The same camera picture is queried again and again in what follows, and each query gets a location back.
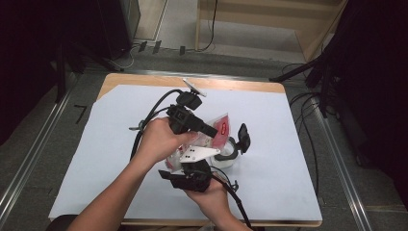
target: floor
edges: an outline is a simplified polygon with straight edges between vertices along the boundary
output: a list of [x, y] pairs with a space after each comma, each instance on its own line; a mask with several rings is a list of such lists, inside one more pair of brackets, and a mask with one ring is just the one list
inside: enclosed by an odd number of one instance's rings
[[[268, 77], [279, 76], [282, 72], [296, 67], [296, 65], [286, 67], [287, 64], [305, 63], [300, 48], [293, 39], [293, 32], [287, 30], [272, 33], [275, 37], [273, 37], [273, 42], [267, 46], [267, 51], [242, 44], [245, 39], [237, 41], [233, 48], [224, 48], [221, 40], [219, 41], [220, 44], [217, 43], [216, 37], [214, 50], [204, 54], [188, 53], [179, 56], [178, 47], [180, 45], [193, 46], [191, 30], [195, 30], [195, 22], [182, 24], [184, 28], [175, 27], [174, 25], [180, 25], [180, 23], [176, 23], [177, 15], [180, 15], [177, 11], [187, 10], [180, 17], [192, 18], [193, 8], [195, 8], [194, 2], [192, 0], [167, 1], [164, 14], [154, 17], [162, 20], [158, 30], [155, 29], [155, 32], [150, 34], [153, 37], [156, 34], [156, 38], [150, 37], [142, 40], [149, 40], [149, 44], [154, 44], [154, 40], [161, 40], [162, 49], [158, 54], [153, 54], [153, 49], [147, 47], [143, 52], [133, 52], [134, 61], [132, 61], [131, 56], [125, 55], [116, 62], [122, 65], [132, 63], [130, 67], [125, 69], [126, 73], [141, 70], [172, 71], [210, 74], [218, 77], [228, 75], [252, 81], [267, 81]], [[204, 23], [202, 28], [206, 28], [207, 22], [202, 23]], [[231, 29], [231, 33], [242, 30], [237, 25], [226, 25], [225, 28]], [[244, 30], [257, 31], [261, 29], [246, 28]], [[46, 145], [41, 149], [30, 177], [24, 188], [21, 189], [18, 199], [14, 202], [7, 220], [5, 223], [0, 223], [1, 230], [44, 230], [48, 225], [49, 210], [58, 194], [58, 188], [64, 179], [64, 173], [75, 153], [89, 116], [89, 110], [85, 111], [82, 120], [75, 124], [81, 113], [75, 105], [91, 107], [104, 76], [107, 74], [107, 71], [98, 64], [86, 61], [88, 62], [86, 72], [78, 76], [75, 88], [64, 105], [63, 112], [60, 114], [58, 123], [50, 134]], [[305, 88], [303, 79], [303, 75], [300, 74], [284, 83], [289, 100], [299, 93], [309, 91]], [[55, 89], [44, 95], [36, 108], [15, 130], [12, 138], [0, 147], [0, 175], [2, 176], [0, 190], [2, 192], [13, 180], [25, 154], [31, 148], [45, 119], [54, 108], [55, 95]], [[293, 121], [300, 115], [300, 104], [301, 102], [293, 105]], [[349, 200], [344, 192], [344, 183], [341, 181], [340, 173], [335, 166], [333, 150], [324, 136], [321, 120], [318, 114], [311, 114], [305, 123], [309, 125], [312, 140], [315, 142], [318, 154], [317, 162], [304, 129], [299, 134], [299, 139], [312, 181], [314, 184], [319, 182], [318, 200], [323, 215], [323, 224], [319, 228], [301, 228], [301, 230], [408, 230], [408, 213], [399, 200], [392, 180], [376, 168], [359, 167], [340, 122], [334, 116], [330, 116], [324, 121], [330, 125], [330, 132], [334, 135], [338, 147], [337, 151], [342, 156], [347, 173], [368, 215], [370, 229], [364, 229], [357, 225], [350, 209]], [[295, 227], [273, 227], [268, 228], [268, 230], [294, 231], [298, 229]]]

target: wooden table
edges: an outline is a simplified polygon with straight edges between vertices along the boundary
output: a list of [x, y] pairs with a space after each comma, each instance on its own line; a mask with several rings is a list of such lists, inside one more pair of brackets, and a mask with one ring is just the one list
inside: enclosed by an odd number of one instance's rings
[[[196, 116], [206, 120], [227, 112], [231, 137], [237, 136], [238, 123], [245, 122], [248, 127], [251, 146], [225, 172], [231, 180], [238, 180], [237, 194], [251, 223], [320, 226], [319, 205], [283, 86], [209, 78], [189, 80], [208, 93], [194, 112]], [[163, 92], [184, 86], [181, 77], [108, 75], [49, 217], [79, 214], [105, 189], [129, 162], [136, 133], [128, 127], [145, 118]], [[207, 223], [182, 191], [174, 190], [168, 181], [161, 179], [158, 169], [166, 170], [165, 164], [156, 164], [146, 175], [123, 224], [199, 226]], [[241, 218], [231, 198], [230, 207]]]
[[[200, 20], [213, 20], [216, 0], [199, 0], [195, 49], [199, 49]], [[295, 30], [308, 62], [334, 30], [347, 0], [218, 0], [216, 21]]]

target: gray floor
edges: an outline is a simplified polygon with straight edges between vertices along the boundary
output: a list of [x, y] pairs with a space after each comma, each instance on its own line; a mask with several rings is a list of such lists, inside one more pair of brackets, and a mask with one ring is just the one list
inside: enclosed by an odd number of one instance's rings
[[[135, 63], [125, 72], [176, 71], [230, 75], [253, 81], [267, 81], [267, 77], [278, 76], [281, 74], [282, 67], [286, 65], [286, 63], [274, 61], [212, 54], [188, 53], [185, 56], [179, 56], [178, 51], [173, 50], [161, 50], [158, 54], [153, 55], [149, 47], [144, 52], [134, 52], [134, 57]], [[118, 62], [126, 64], [131, 60], [125, 56]], [[3, 230], [44, 230], [48, 225], [48, 213], [87, 123], [90, 107], [107, 73], [98, 64], [88, 63], [85, 73], [79, 76], [79, 81], [70, 95], [64, 112], [42, 150], [36, 167], [17, 199]], [[308, 91], [302, 79], [303, 76], [299, 75], [284, 84], [288, 99]], [[45, 95], [37, 107], [22, 121], [10, 140], [0, 147], [0, 190], [6, 189], [12, 181], [35, 135], [54, 106], [55, 96], [55, 89]], [[293, 105], [293, 120], [299, 115], [300, 104], [301, 102]], [[74, 105], [89, 106], [78, 124], [76, 121], [82, 110]], [[401, 207], [402, 203], [391, 179], [375, 168], [358, 167], [341, 124], [334, 117], [329, 117], [329, 122], [349, 173], [366, 206], [373, 230], [408, 230], [408, 213]], [[302, 228], [301, 230], [358, 230], [316, 116], [308, 116], [306, 123], [317, 148], [318, 198], [323, 224], [319, 228]], [[316, 163], [304, 129], [299, 138], [311, 178], [316, 184]], [[268, 230], [296, 230], [296, 228], [274, 227]]]

